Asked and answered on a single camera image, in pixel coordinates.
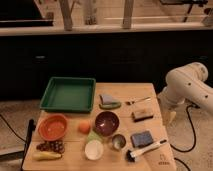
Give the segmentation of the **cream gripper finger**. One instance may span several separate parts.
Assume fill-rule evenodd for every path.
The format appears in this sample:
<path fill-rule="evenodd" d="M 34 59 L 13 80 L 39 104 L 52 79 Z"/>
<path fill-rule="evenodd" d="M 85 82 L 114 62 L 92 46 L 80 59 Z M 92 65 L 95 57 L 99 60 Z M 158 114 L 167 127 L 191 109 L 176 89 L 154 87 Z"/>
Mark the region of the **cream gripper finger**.
<path fill-rule="evenodd" d="M 176 117 L 175 111 L 168 112 L 164 118 L 164 125 L 167 126 L 171 124 L 175 117 Z"/>

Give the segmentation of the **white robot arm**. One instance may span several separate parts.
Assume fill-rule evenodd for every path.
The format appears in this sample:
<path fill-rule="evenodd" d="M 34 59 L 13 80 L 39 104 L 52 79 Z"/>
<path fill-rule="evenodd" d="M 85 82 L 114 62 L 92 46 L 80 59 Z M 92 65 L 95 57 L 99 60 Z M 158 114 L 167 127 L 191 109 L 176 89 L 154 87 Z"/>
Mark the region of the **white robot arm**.
<path fill-rule="evenodd" d="M 166 74 L 166 86 L 157 95 L 164 125 L 173 121 L 175 109 L 185 100 L 213 114 L 213 88 L 205 84 L 207 78 L 207 67 L 200 62 L 172 69 Z"/>

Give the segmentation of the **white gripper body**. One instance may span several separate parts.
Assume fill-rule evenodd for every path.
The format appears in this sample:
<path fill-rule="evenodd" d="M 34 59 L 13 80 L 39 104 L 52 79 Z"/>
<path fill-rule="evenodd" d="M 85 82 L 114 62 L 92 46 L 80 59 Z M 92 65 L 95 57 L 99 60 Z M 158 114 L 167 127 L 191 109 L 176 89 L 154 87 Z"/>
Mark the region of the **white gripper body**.
<path fill-rule="evenodd" d="M 162 115 L 165 117 L 165 115 L 168 112 L 175 111 L 175 105 L 166 97 L 164 93 L 159 93 L 157 95 L 159 105 L 162 111 Z"/>

